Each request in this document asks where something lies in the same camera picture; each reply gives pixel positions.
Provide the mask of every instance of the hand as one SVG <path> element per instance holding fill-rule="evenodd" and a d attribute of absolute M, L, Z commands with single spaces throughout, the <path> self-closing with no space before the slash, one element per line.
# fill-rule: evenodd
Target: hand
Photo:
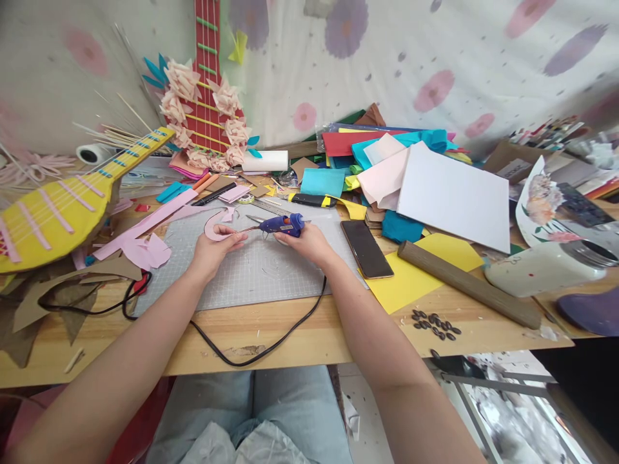
<path fill-rule="evenodd" d="M 185 274 L 202 285 L 208 284 L 217 274 L 219 265 L 231 251 L 242 248 L 247 234 L 238 234 L 236 231 L 223 224 L 216 224 L 213 231 L 218 235 L 230 235 L 221 242 L 214 242 L 204 234 L 200 234 L 195 244 L 193 259 Z"/>
<path fill-rule="evenodd" d="M 336 252 L 324 238 L 322 231 L 313 224 L 305 224 L 305 227 L 301 229 L 301 236 L 299 238 L 292 237 L 282 232 L 276 232 L 275 238 L 280 242 L 284 242 L 299 254 L 314 264 L 323 267 L 331 259 L 337 257 Z"/>

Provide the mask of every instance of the yellow cardboard guitar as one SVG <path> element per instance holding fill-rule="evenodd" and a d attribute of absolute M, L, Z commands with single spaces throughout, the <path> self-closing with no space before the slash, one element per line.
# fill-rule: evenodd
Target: yellow cardboard guitar
<path fill-rule="evenodd" d="M 43 266 L 83 244 L 105 220 L 114 182 L 173 135 L 159 128 L 103 167 L 46 184 L 12 204 L 0 216 L 0 274 Z"/>

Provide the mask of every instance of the teal paper leaf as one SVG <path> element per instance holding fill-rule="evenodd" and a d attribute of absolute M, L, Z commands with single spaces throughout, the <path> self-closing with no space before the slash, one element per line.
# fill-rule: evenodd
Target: teal paper leaf
<path fill-rule="evenodd" d="M 168 63 L 166 63 L 166 59 L 160 53 L 159 54 L 159 71 L 161 71 L 163 76 L 166 78 L 166 84 L 169 84 L 170 80 L 168 79 L 168 76 L 166 75 L 166 72 L 164 71 L 166 69 L 168 69 Z"/>
<path fill-rule="evenodd" d="M 155 79 L 157 79 L 161 84 L 166 84 L 166 74 L 159 70 L 159 68 L 148 58 L 144 58 L 146 65 L 148 66 L 149 71 L 153 74 Z"/>
<path fill-rule="evenodd" d="M 160 89 L 165 88 L 165 87 L 163 86 L 163 84 L 161 84 L 161 82 L 156 81 L 155 79 L 153 79 L 153 78 L 152 78 L 152 77 L 150 77 L 150 76 L 147 76 L 146 74 L 142 74 L 142 77 L 144 77 L 144 80 L 145 80 L 146 82 L 148 82 L 149 84 L 151 84 L 152 86 L 154 86 L 154 87 L 157 87 L 157 88 L 160 88 Z"/>

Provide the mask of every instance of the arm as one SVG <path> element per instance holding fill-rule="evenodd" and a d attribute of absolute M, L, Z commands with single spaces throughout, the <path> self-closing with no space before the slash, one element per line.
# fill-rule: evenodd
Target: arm
<path fill-rule="evenodd" d="M 415 348 L 333 251 L 320 229 L 277 233 L 327 276 L 344 336 L 376 398 L 396 463 L 486 462 Z"/>
<path fill-rule="evenodd" d="M 215 226 L 220 235 L 234 232 Z M 206 284 L 247 234 L 198 238 L 187 272 L 105 349 L 45 411 L 7 463 L 105 462 L 159 381 Z"/>

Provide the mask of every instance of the person's right hand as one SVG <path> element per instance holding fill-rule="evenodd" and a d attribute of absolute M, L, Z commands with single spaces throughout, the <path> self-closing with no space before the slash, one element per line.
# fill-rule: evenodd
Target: person's right hand
<path fill-rule="evenodd" d="M 305 227 L 301 229 L 301 236 L 299 238 L 292 237 L 283 232 L 276 232 L 274 235 L 277 240 L 289 245 L 298 251 L 301 256 L 320 267 L 337 256 L 329 242 L 327 242 L 327 239 L 324 238 L 322 231 L 314 224 L 305 224 Z"/>

